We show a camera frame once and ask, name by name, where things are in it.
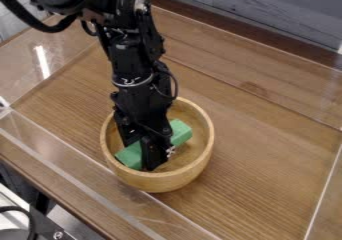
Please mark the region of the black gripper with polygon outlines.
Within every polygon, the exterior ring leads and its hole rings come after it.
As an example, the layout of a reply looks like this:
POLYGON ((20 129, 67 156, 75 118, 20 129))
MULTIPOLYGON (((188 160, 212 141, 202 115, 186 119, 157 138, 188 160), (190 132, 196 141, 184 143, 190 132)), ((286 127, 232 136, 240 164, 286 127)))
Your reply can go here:
POLYGON ((117 88, 111 94, 113 120, 123 145, 128 147, 140 140, 143 168, 153 171, 168 161, 175 150, 167 121, 167 111, 175 99, 171 80, 156 78, 137 82, 115 79, 112 83, 117 88))

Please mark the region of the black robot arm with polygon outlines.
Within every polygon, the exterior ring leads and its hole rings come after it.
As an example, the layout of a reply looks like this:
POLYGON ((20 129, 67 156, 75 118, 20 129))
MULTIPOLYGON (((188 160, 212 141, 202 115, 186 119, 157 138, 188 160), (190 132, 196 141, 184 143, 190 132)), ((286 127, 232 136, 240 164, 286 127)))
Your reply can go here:
POLYGON ((141 166, 156 169, 167 162, 174 145, 168 109, 178 98, 178 80, 160 61, 164 38, 152 16, 149 0, 28 0, 40 10, 63 16, 47 25, 17 0, 0 0, 15 16, 45 33, 64 31, 79 22, 99 39, 112 65, 113 120, 124 145, 137 143, 141 166))

